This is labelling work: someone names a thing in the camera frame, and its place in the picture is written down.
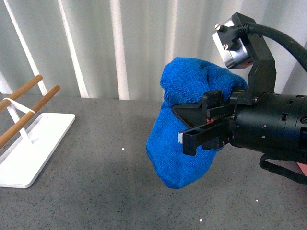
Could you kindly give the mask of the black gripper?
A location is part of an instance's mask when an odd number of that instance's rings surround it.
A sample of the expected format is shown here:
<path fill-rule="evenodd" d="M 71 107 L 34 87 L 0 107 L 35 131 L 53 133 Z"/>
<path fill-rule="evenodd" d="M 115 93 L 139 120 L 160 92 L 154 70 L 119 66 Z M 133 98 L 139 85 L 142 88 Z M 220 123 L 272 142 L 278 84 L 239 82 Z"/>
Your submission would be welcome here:
<path fill-rule="evenodd" d="M 253 106 L 222 102 L 222 91 L 206 92 L 198 103 L 172 106 L 189 129 L 178 133 L 185 155 L 198 146 L 217 150 L 233 146 L 263 152 L 276 160 L 307 162 L 307 98 L 265 94 Z"/>

